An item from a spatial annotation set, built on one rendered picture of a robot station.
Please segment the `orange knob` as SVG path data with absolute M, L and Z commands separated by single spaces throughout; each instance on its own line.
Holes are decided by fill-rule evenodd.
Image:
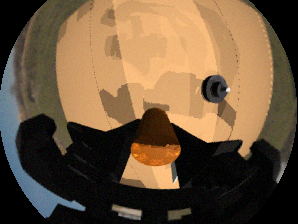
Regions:
M 162 109 L 150 108 L 141 117 L 130 153 L 138 163 L 160 167 L 180 156 L 178 143 L 169 116 Z

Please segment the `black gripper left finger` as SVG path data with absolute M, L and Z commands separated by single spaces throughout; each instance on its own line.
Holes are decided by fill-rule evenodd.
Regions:
M 129 121 L 121 127 L 102 131 L 102 129 L 89 128 L 88 125 L 68 121 L 68 133 L 71 135 L 72 143 L 84 145 L 92 151 L 100 152 L 106 164 L 106 168 L 113 181 L 120 183 L 122 173 L 129 160 L 130 151 L 137 129 L 140 127 L 140 119 Z

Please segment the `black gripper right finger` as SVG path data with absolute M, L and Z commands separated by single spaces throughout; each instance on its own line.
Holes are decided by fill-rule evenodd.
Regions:
M 176 132 L 176 137 L 180 141 L 180 156 L 174 160 L 174 167 L 177 171 L 178 188 L 192 188 L 192 181 L 196 180 L 198 175 L 206 167 L 209 167 L 210 161 L 222 153 L 230 153 L 239 151 L 242 148 L 243 141 L 241 140 L 229 140 L 229 141 L 212 141 L 212 143 L 206 143 L 201 140 L 200 137 L 193 136 L 192 133 L 188 133 L 184 128 L 178 127 L 174 123 L 172 127 Z

